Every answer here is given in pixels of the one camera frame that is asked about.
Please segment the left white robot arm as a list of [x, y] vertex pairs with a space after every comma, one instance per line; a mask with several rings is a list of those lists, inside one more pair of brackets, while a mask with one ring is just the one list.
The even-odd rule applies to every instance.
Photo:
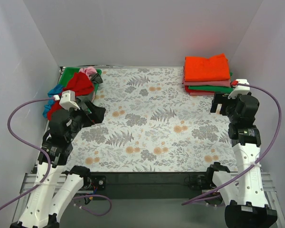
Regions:
[[100, 124], [106, 109], [85, 102], [87, 110], [70, 107], [56, 110], [43, 136], [37, 174], [24, 212], [12, 228], [57, 228], [60, 218], [78, 190], [92, 184], [90, 169], [74, 166], [66, 174], [62, 187], [55, 191], [60, 175], [73, 150], [72, 141], [82, 128]]

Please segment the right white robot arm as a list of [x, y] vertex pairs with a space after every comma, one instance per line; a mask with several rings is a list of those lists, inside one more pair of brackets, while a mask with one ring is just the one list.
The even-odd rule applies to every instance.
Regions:
[[248, 93], [230, 98], [215, 93], [210, 111], [227, 116], [230, 123], [228, 136], [236, 156], [239, 174], [234, 184], [229, 169], [215, 162], [207, 169], [206, 185], [211, 189], [222, 186], [220, 194], [226, 205], [225, 222], [229, 228], [269, 228], [277, 221], [277, 212], [270, 209], [265, 196], [261, 167], [257, 161], [260, 154], [260, 132], [254, 125], [259, 101]]

